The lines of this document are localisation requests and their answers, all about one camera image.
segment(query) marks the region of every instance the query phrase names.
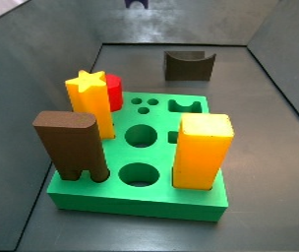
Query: shape sorter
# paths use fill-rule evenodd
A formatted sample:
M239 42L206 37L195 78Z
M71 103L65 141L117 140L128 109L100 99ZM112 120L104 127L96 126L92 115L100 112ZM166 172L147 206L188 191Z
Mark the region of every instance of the shape sorter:
M115 139L103 146L111 176L103 183L83 171L77 181L55 171L47 193L59 209L219 221L227 207L219 170L210 191L178 189L172 167L182 114L207 113L203 96L123 93L123 108L112 113Z

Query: brown arch block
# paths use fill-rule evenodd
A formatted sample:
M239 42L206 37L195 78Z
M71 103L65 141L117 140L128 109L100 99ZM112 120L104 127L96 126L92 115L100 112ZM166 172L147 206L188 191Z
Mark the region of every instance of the brown arch block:
M77 180L83 170L89 170L96 182L108 179L111 172L93 114L43 111L33 126L61 179Z
M148 9L148 0L124 0L124 5L127 9L129 8L132 2L140 2L144 6L144 9Z
M166 80L210 81L215 58L203 51L166 51Z

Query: brown rectangular block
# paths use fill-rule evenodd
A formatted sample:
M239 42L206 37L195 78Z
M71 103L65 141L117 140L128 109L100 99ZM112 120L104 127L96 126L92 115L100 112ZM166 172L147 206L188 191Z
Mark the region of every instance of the brown rectangular block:
M89 170L93 181L105 181L109 170L95 115L44 111L33 125L61 178L77 180Z

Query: small round hole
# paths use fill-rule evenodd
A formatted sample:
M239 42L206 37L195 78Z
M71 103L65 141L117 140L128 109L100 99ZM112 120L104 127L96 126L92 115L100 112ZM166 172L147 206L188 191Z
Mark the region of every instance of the small round hole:
M140 99L140 98L133 98L132 100L131 100L131 102L132 102L132 104L140 104L142 102L143 102L143 100Z
M140 108L138 109L138 112L139 112L139 114L148 114L150 109L148 109L147 107L140 107Z
M150 98L148 100L147 100L147 103L150 104L150 105L158 105L158 103L159 103L159 100L156 99L156 98Z

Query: gray floor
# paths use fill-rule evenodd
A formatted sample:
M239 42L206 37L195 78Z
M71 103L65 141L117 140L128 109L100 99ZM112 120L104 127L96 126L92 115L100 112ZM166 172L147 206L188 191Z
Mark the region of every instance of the gray floor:
M208 83L164 81L175 49L218 54ZM100 70L123 77L125 91L206 95L210 111L231 116L230 208L218 224L59 211L45 184L20 250L299 250L299 118L247 48L104 46Z

